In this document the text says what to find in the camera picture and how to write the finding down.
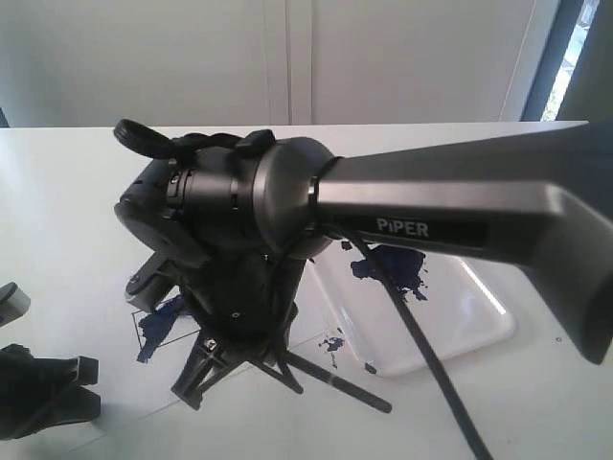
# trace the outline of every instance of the black cable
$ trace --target black cable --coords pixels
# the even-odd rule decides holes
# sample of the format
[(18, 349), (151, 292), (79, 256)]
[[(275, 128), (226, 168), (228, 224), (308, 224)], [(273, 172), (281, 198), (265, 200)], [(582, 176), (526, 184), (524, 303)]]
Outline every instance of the black cable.
[(394, 302), (394, 306), (398, 311), (398, 314), (402, 318), (402, 322), (408, 329), (409, 333), (415, 340), (418, 348), (420, 349), (425, 362), (427, 363), (430, 371), (432, 371), (432, 375), (434, 379), (439, 384), (441, 391), (443, 392), (444, 398), (447, 400), (449, 407), (451, 408), (451, 412), (453, 413), (460, 430), (464, 434), (466, 442), (472, 449), (475, 457), (477, 459), (491, 459), (492, 456), (488, 451), (485, 443), (481, 439), (477, 428), (474, 423), (470, 419), (470, 415), (466, 411), (464, 403), (460, 399), (458, 392), (456, 391), (449, 375), (444, 370), (441, 361), (437, 357), (436, 353), (430, 346), (428, 339), (424, 335), (423, 331), (420, 328), (420, 325), (416, 321), (413, 313), (409, 310), (408, 306), (404, 302), (404, 298), (401, 295), (400, 291), (394, 286), (390, 276), (387, 274), (387, 271), (384, 269), (383, 265), (376, 258), (376, 255), (371, 251), (368, 245), (353, 231), (347, 230), (345, 228), (339, 227), (338, 225), (327, 225), (329, 230), (332, 233), (346, 238), (349, 240), (364, 256), (364, 258), (371, 264), (372, 268), (376, 270), (379, 274), (379, 281), (387, 291), (388, 295)]

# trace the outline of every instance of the white tray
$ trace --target white tray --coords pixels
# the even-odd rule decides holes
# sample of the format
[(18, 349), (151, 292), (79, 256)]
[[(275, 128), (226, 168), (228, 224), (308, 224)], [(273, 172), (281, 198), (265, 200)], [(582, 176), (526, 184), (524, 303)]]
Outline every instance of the white tray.
[[(415, 291), (407, 289), (405, 299), (441, 359), (512, 335), (515, 322), (511, 314), (466, 260), (419, 251), (411, 254), (390, 246), (375, 251), (396, 264), (395, 273), (402, 283), (414, 283)], [(420, 254), (425, 255), (422, 263)], [(363, 259), (356, 249), (343, 249), (341, 242), (335, 241), (315, 259), (314, 266), (333, 319), (355, 358), (373, 366), (381, 377), (424, 366), (420, 351), (379, 281), (353, 275), (354, 270), (365, 274), (368, 266)]]

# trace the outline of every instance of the blue stain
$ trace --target blue stain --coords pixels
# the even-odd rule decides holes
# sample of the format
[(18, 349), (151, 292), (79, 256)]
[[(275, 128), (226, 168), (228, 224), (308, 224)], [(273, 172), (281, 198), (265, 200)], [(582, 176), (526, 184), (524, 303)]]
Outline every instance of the blue stain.
[(336, 352), (345, 344), (345, 340), (341, 337), (330, 337), (324, 340), (319, 346), (328, 345), (327, 352)]
[(139, 321), (138, 325), (143, 330), (145, 345), (136, 357), (138, 362), (147, 362), (153, 356), (157, 347), (172, 330), (172, 326), (174, 326), (174, 322), (179, 317), (183, 307), (183, 298), (177, 295), (162, 304), (160, 309)]
[[(423, 267), (425, 254), (415, 249), (386, 246), (384, 244), (377, 246), (372, 251), (389, 274), (394, 286), (402, 294), (411, 291), (416, 299), (428, 300), (420, 291), (420, 287), (423, 286), (420, 271)], [(360, 280), (371, 278), (381, 281), (379, 273), (365, 259), (352, 262), (352, 272), (353, 276)]]

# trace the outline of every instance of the white table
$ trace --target white table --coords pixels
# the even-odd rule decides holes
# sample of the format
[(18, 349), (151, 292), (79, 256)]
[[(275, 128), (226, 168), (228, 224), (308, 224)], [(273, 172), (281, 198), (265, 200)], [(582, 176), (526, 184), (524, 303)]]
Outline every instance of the white table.
[[(310, 136), (351, 156), (561, 126), (277, 126), (274, 131), (278, 138)], [(244, 135), (251, 129), (163, 132)], [(117, 307), (121, 285), (150, 251), (119, 224), (112, 207), (146, 163), (119, 146), (108, 128), (0, 129), (0, 284), (16, 281), (33, 297), (24, 318), (0, 329), (0, 345), (20, 342), (39, 357), (96, 357), (104, 381), (92, 389), (103, 400), (105, 392), (112, 394), (106, 418), (0, 444), (2, 458), (471, 458), (425, 369), (364, 383), (394, 403), (390, 415), (304, 375), (299, 380), (305, 394), (299, 397), (255, 370), (225, 380), (194, 412), (165, 390), (183, 365), (179, 356), (189, 350), (188, 342), (175, 347), (177, 362), (167, 368), (123, 375), (121, 366), (133, 361), (134, 350), (124, 348), (132, 326), (116, 313), (124, 308)], [(506, 300), (517, 332), (449, 360), (446, 368), (494, 456), (611, 458), (613, 366), (597, 367), (579, 356), (517, 269), (482, 263), (480, 273)], [(105, 310), (107, 304), (115, 307)], [(96, 319), (88, 323), (88, 318)], [(71, 322), (90, 327), (71, 329)], [(309, 349), (302, 354), (321, 359)], [(166, 399), (151, 401), (161, 394)]]

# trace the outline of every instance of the white wall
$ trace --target white wall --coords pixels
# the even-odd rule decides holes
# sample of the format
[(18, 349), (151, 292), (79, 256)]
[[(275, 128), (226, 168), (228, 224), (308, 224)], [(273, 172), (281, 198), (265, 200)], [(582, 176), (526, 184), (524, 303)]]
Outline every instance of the white wall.
[(14, 127), (518, 120), (558, 0), (0, 0)]
[(14, 127), (286, 123), (284, 21), (264, 27), (279, 12), (283, 0), (0, 0), (0, 106)]

